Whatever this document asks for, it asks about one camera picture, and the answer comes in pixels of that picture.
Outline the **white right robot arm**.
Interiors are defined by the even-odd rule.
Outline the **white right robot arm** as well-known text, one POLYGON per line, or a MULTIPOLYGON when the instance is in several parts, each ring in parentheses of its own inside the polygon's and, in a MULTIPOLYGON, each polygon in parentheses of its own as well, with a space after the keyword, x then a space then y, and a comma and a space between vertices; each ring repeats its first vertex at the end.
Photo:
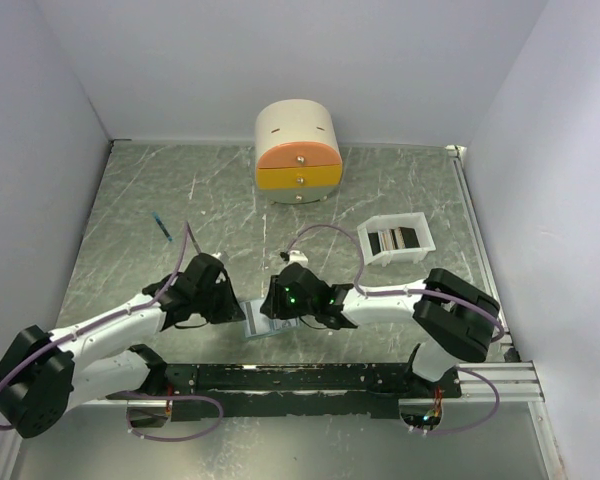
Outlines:
POLYGON ((423 398, 459 363, 481 363, 504 336, 499 303, 452 272, 434 268, 416 282, 389 287, 329 284, 291 263, 270 279, 260 313, 270 319, 314 318, 332 330, 413 321, 428 335, 408 360, 406 390, 423 398))

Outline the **white striped credit card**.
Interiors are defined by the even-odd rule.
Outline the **white striped credit card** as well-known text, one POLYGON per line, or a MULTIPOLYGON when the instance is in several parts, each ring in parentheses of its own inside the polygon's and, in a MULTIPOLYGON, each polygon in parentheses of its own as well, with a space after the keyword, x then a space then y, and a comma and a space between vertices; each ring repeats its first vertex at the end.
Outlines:
POLYGON ((245 314, 244 333, 247 339, 264 337, 274 334, 272 320, 260 312, 263 299, 250 300, 241 303, 245 314))

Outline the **mint green card holder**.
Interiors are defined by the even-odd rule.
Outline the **mint green card holder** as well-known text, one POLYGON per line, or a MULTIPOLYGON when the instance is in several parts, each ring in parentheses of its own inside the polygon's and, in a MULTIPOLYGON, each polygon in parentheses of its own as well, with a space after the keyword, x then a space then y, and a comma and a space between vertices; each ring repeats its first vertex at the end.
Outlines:
POLYGON ((260 312, 263 303, 263 299, 249 300, 240 303, 240 307, 245 314, 243 326, 245 337, 247 339, 277 335, 291 331, 300 326, 298 319, 270 319, 260 312))

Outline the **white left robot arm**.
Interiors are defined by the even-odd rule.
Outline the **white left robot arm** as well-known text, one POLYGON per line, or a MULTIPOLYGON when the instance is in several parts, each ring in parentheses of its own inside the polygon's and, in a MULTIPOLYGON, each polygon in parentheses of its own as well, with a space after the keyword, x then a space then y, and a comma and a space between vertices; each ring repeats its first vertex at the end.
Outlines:
POLYGON ((167 385, 166 363, 145 342, 187 328, 193 316, 207 324, 245 318, 216 255, 194 256, 183 271, 89 320, 21 330, 0 359, 0 430, 33 438, 98 397, 126 391, 158 397, 167 385))

